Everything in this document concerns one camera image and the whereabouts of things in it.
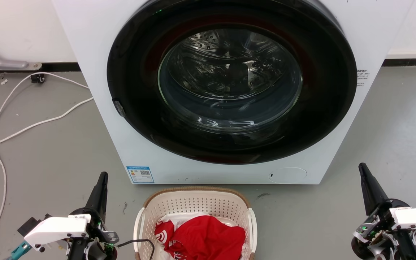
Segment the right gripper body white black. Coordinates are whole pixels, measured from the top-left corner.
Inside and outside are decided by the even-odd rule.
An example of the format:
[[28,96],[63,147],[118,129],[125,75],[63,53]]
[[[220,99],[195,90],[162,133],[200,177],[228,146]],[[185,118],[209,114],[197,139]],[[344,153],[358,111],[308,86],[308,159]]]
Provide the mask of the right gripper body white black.
[[416,208],[380,202],[353,233],[351,248],[362,260],[416,260]]

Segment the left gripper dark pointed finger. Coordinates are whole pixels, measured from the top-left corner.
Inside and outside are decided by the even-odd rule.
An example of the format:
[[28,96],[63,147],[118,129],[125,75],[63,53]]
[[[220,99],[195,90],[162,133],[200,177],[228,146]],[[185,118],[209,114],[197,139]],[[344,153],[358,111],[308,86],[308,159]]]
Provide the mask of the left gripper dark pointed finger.
[[95,210],[102,221],[105,221],[107,195],[108,195],[108,173],[101,172],[97,184],[94,186],[88,201],[86,208]]

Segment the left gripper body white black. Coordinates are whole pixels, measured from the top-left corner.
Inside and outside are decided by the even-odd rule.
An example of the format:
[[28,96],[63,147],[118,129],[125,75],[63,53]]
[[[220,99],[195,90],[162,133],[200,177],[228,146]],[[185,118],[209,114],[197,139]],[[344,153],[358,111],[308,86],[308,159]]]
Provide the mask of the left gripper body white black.
[[105,221],[93,209],[80,208],[67,217],[46,214],[43,220],[30,218],[18,232],[24,237],[17,247],[18,259],[30,250],[43,253],[53,243],[66,250],[68,260],[117,259],[119,237],[106,229]]

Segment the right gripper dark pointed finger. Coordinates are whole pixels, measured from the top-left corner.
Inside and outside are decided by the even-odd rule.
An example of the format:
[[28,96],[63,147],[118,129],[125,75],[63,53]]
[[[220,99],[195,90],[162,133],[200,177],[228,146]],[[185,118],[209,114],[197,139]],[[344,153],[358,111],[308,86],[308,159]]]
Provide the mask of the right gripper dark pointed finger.
[[387,194],[365,163],[359,164],[359,173],[366,215],[375,213],[382,217],[390,204]]

